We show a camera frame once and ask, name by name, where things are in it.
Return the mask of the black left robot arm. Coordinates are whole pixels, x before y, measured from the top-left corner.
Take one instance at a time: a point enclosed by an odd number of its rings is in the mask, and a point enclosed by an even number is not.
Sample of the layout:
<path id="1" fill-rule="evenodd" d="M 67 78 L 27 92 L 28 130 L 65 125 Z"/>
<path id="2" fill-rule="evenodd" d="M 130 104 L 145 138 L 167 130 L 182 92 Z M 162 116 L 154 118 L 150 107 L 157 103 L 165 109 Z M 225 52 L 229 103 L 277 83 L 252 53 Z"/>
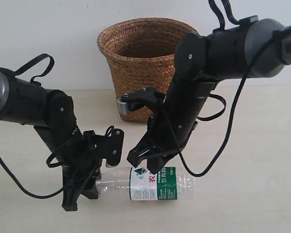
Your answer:
<path id="1" fill-rule="evenodd" d="M 29 81 L 19 78 L 44 59 L 49 59 L 42 72 L 46 76 L 55 64 L 46 53 L 15 71 L 0 68 L 0 121 L 33 126 L 50 150 L 48 167 L 62 169 L 62 208 L 76 211 L 79 196 L 98 198 L 96 181 L 101 160 L 94 157 L 95 132 L 82 132 L 77 125 L 72 97 L 59 89 L 44 88 L 35 77 Z"/>

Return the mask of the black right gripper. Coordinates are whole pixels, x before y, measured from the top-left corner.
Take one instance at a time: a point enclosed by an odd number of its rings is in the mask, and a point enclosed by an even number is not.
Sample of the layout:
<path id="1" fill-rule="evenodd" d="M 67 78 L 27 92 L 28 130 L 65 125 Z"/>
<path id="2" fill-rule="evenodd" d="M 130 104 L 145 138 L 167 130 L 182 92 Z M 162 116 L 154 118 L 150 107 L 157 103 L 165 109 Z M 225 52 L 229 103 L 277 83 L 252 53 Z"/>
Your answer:
<path id="1" fill-rule="evenodd" d="M 171 159 L 184 149 L 184 122 L 163 115 L 150 116 L 147 132 L 127 155 L 127 161 L 138 167 L 147 160 L 146 168 L 157 174 Z"/>

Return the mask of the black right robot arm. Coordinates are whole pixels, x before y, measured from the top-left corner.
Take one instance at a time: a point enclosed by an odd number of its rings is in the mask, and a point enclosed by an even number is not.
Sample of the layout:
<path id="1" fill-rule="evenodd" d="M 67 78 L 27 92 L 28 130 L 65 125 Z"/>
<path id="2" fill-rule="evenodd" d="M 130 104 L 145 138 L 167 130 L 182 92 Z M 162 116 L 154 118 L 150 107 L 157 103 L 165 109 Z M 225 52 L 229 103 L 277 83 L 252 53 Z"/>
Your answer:
<path id="1" fill-rule="evenodd" d="M 174 53 L 174 74 L 165 93 L 154 87 L 124 94 L 118 100 L 125 114 L 142 107 L 151 110 L 147 130 L 127 156 L 137 167 L 146 161 L 152 173 L 182 154 L 208 98 L 222 101 L 213 93 L 224 80 L 240 79 L 237 103 L 247 79 L 271 78 L 291 65 L 291 26 L 257 16 L 236 19 L 230 2 L 221 11 L 214 1 L 209 6 L 219 21 L 211 34 L 185 34 Z"/>

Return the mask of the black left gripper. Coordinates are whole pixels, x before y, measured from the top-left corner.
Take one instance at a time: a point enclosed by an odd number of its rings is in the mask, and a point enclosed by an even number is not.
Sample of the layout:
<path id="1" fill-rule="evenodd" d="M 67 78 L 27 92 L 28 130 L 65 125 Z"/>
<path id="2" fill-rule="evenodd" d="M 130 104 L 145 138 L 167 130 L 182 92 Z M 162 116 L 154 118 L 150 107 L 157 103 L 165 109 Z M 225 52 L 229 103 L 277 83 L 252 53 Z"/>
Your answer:
<path id="1" fill-rule="evenodd" d="M 65 211 L 78 210 L 77 200 L 84 183 L 80 175 L 92 175 L 82 195 L 90 200 L 98 199 L 96 181 L 99 180 L 102 164 L 99 145 L 103 138 L 93 130 L 84 131 L 82 135 L 71 136 L 53 151 L 53 157 L 57 160 L 53 166 L 63 169 L 62 208 Z"/>

